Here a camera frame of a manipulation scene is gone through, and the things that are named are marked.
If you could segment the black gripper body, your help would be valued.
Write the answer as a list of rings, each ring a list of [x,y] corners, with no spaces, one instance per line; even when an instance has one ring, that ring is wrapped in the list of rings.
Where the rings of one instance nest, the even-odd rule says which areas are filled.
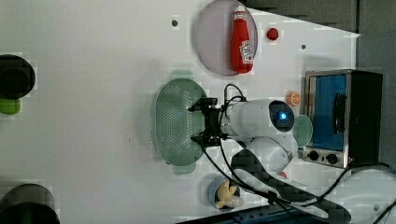
[[[205,130],[204,130],[204,146],[216,147],[221,143],[221,139],[225,134],[220,128],[222,115],[221,108],[215,108],[213,105],[208,106],[205,111]]]

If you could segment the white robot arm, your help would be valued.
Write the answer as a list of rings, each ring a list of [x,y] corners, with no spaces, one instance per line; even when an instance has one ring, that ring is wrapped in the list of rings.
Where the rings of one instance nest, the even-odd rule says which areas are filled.
[[[226,139],[240,145],[219,167],[239,188],[328,224],[395,224],[389,166],[355,165],[346,151],[300,144],[303,126],[285,102],[234,97],[218,105],[201,98],[189,110],[205,118],[193,138],[202,149],[221,147]]]

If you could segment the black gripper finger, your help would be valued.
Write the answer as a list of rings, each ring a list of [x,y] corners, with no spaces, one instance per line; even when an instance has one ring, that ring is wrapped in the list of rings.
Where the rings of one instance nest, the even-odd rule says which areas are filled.
[[[205,136],[192,136],[191,140],[195,143],[197,143],[201,147],[205,147],[207,140]]]
[[[217,98],[200,98],[197,102],[195,102],[190,108],[190,112],[195,111],[206,111],[211,109],[213,106],[216,106],[218,103]]]

